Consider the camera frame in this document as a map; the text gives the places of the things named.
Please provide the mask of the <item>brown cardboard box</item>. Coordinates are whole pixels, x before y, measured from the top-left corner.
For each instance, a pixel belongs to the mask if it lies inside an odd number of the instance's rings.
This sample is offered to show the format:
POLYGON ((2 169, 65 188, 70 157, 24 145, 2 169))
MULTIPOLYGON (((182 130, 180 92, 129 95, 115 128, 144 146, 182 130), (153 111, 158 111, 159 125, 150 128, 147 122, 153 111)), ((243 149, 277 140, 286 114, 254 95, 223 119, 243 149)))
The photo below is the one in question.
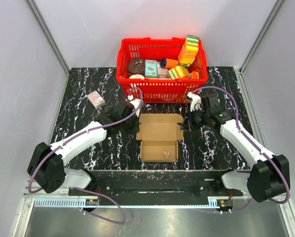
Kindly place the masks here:
POLYGON ((183 117, 179 114, 141 114, 140 131, 136 140, 141 142, 140 159, 142 162, 169 162, 179 160, 178 143, 184 139, 180 130, 183 117), (175 157, 166 159, 164 150, 174 150, 175 157))

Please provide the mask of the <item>small clear plastic bag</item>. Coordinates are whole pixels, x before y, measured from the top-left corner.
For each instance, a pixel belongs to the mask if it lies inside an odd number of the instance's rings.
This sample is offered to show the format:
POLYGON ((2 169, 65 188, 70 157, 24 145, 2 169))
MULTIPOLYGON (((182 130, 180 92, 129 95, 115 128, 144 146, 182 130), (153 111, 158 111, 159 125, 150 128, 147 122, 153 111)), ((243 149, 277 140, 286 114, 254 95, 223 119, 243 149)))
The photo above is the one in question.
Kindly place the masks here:
POLYGON ((166 159, 173 159, 175 157, 174 150, 164 150, 162 154, 163 154, 163 157, 166 159))

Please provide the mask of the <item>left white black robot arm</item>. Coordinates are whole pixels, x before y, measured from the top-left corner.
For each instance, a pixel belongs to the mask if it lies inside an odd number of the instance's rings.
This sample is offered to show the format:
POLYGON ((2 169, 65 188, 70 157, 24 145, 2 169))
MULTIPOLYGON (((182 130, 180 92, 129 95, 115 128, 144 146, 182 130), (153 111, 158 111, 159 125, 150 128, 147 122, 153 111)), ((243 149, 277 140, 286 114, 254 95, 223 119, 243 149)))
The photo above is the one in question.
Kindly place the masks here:
POLYGON ((139 99, 123 100, 68 138, 51 145, 39 143, 27 169, 31 176, 29 184, 36 182, 47 194, 60 187, 79 188, 85 195, 95 193, 96 179, 89 171, 69 169, 66 165, 90 146, 122 130, 137 132, 142 105, 139 99))

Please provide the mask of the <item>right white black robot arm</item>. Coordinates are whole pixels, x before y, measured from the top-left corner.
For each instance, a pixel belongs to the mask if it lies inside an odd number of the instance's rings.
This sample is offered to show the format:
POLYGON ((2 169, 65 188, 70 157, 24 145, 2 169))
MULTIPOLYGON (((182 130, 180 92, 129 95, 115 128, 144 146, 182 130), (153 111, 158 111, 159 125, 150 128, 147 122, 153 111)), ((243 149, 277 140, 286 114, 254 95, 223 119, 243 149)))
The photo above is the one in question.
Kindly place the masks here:
POLYGON ((251 171, 225 171, 214 183, 214 190, 224 196, 231 190, 249 193, 257 202, 273 199, 290 190, 289 161, 284 155, 274 155, 261 145, 236 119, 223 108, 214 94, 187 94, 190 109, 181 130, 196 132, 208 126, 230 142, 249 164, 251 171))

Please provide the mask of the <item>small pink card box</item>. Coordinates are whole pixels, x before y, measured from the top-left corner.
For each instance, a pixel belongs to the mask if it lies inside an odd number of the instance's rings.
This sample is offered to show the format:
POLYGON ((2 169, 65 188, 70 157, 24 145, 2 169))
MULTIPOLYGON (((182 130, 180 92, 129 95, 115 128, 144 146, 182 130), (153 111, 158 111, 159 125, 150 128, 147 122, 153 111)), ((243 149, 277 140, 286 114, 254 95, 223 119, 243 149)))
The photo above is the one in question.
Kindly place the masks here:
POLYGON ((87 99, 93 105, 93 107, 95 109, 99 109, 99 108, 106 105, 105 100, 102 98, 102 96, 96 90, 91 92, 90 94, 88 94, 87 99))

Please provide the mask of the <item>small orange box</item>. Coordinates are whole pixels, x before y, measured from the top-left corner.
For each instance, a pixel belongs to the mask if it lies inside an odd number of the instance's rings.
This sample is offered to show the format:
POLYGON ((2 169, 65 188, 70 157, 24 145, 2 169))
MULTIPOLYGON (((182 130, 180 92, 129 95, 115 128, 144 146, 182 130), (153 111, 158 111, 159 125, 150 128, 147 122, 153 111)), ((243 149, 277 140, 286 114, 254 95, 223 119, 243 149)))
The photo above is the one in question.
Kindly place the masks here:
POLYGON ((197 71, 192 71, 186 78, 187 79, 199 79, 199 73, 197 71))

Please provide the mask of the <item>teal small box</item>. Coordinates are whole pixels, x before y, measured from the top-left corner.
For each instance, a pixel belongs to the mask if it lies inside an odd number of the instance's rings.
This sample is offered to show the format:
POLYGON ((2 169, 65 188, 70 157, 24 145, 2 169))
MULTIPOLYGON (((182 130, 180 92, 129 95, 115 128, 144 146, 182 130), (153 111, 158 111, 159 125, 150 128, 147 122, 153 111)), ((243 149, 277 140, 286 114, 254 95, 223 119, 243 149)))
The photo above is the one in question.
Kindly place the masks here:
POLYGON ((145 78, 157 78, 156 60, 145 60, 145 78))

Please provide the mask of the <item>red plastic shopping basket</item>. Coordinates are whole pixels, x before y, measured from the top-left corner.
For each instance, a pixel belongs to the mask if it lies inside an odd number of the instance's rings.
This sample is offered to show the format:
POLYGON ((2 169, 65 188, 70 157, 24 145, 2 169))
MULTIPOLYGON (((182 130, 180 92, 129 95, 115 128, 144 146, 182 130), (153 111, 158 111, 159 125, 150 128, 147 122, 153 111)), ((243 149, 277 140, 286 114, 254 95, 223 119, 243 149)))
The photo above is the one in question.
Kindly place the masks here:
POLYGON ((157 61, 162 58, 176 59, 184 42, 184 38, 123 39, 117 57, 116 80, 125 95, 129 94, 131 88, 138 87, 143 92, 145 103, 186 103, 187 93, 205 85, 208 80, 207 59, 201 41, 199 41, 199 51, 189 68, 190 72, 198 72, 198 79, 131 79, 128 73, 128 64, 132 59, 157 61))

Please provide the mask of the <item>white round container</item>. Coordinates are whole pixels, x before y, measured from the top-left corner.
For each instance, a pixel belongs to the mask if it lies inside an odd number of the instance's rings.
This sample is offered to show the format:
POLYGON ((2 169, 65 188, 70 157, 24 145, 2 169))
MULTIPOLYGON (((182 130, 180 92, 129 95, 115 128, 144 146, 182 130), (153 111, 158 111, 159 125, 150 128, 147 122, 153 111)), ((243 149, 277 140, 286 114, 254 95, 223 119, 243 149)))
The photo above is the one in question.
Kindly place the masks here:
POLYGON ((129 79, 142 79, 142 80, 144 80, 145 77, 143 75, 140 75, 140 74, 135 74, 135 75, 131 75, 129 77, 129 79))

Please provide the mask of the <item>yellow green sponge pack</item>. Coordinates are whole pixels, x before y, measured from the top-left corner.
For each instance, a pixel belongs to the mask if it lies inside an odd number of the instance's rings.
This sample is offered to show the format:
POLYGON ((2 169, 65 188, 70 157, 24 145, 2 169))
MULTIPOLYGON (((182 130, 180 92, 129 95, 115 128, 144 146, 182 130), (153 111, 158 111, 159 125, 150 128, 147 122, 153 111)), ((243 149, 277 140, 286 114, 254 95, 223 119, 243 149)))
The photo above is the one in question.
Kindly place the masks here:
POLYGON ((189 70, 183 66, 175 66, 168 70, 168 76, 170 79, 183 79, 189 75, 189 70))

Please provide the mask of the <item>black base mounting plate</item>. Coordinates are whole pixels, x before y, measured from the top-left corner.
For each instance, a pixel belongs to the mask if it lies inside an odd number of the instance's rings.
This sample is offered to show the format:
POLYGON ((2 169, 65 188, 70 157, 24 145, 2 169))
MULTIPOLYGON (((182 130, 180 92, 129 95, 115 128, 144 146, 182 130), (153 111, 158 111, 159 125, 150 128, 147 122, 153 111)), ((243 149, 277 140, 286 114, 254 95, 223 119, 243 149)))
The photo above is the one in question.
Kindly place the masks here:
POLYGON ((93 170, 86 171, 86 188, 108 196, 127 194, 190 194, 200 197, 240 197, 241 191, 225 188, 222 170, 93 170))

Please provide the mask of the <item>pink white packet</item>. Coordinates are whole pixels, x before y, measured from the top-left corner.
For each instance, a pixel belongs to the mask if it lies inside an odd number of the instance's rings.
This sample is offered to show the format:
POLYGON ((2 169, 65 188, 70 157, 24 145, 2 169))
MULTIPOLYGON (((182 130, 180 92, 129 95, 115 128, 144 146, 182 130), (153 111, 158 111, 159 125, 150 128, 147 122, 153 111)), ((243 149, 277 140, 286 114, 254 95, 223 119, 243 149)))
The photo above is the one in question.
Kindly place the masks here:
POLYGON ((160 62, 157 62, 157 78, 159 79, 168 79, 168 69, 162 68, 160 62))

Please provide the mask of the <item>aluminium front rail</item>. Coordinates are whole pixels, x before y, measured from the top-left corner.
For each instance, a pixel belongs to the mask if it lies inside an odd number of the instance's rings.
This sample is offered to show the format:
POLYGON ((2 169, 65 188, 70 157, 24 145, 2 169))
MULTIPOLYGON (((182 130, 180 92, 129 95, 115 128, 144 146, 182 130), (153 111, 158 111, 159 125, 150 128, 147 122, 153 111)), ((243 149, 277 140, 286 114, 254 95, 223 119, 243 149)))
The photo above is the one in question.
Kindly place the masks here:
POLYGON ((34 194, 33 197, 42 206, 80 206, 87 208, 108 208, 116 207, 117 205, 124 208, 215 208, 219 207, 220 200, 234 198, 233 196, 200 197, 190 194, 127 194, 108 196, 99 191, 90 191, 86 188, 83 191, 74 188, 59 188, 49 194, 41 191, 34 194))

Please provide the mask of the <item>aluminium corner post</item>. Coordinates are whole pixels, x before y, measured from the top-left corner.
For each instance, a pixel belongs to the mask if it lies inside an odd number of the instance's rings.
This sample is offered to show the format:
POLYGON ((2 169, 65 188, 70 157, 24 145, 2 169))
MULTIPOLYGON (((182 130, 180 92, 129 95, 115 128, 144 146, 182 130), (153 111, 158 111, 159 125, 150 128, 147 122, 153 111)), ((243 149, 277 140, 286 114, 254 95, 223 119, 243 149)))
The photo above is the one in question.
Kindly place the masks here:
POLYGON ((272 24, 274 23, 277 15, 279 14, 281 8, 285 4, 285 0, 276 0, 275 4, 273 5, 269 15, 267 16, 261 30, 258 33, 257 38, 255 39, 251 49, 249 50, 244 62, 242 63, 241 67, 239 68, 240 74, 243 74, 244 71, 247 69, 250 61, 252 60, 253 56, 255 55, 257 49, 259 48, 260 44, 262 43, 263 39, 265 38, 266 34, 270 30, 272 24))
POLYGON ((44 17, 39 10, 36 1, 35 0, 25 0, 27 6, 29 7, 31 13, 33 14, 39 28, 41 29, 47 43, 49 44, 50 48, 52 49, 56 59, 58 60, 60 66, 62 67, 63 71, 65 72, 66 75, 69 74, 70 68, 67 65, 62 53, 60 52, 60 49, 54 39, 54 37, 51 34, 51 31, 44 20, 44 17))

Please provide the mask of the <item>left aluminium corner post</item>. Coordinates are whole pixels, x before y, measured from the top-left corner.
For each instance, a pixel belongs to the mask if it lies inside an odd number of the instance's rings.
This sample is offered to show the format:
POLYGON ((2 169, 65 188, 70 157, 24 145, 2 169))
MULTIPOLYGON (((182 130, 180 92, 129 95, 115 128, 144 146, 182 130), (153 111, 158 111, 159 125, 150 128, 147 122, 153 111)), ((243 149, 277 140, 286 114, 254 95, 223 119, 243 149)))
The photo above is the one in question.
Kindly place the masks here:
POLYGON ((67 65, 62 53, 60 52, 60 49, 54 39, 54 37, 51 34, 51 31, 44 20, 44 17, 39 10, 36 1, 35 0, 25 0, 27 6, 29 7, 31 13, 33 14, 39 28, 41 29, 47 43, 49 44, 50 48, 52 49, 56 59, 58 60, 60 66, 62 67, 63 71, 65 72, 66 75, 69 74, 70 68, 67 65))

